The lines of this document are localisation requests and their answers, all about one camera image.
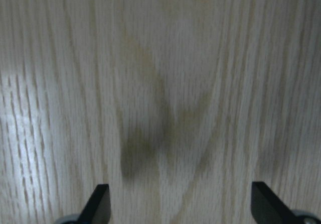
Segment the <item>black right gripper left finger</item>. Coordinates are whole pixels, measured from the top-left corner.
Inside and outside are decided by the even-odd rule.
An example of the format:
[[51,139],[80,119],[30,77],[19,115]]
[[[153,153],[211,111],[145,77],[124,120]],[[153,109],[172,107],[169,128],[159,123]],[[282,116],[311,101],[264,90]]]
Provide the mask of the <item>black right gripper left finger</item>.
[[111,201],[108,184],[98,184],[76,223],[109,223],[111,218]]

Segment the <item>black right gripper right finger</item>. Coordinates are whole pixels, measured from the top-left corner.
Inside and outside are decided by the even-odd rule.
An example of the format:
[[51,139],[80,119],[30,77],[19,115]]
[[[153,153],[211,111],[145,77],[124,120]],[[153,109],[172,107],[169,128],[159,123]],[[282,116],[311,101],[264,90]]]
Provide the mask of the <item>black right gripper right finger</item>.
[[295,214],[265,182],[252,182],[251,214],[256,223],[304,223],[309,215]]

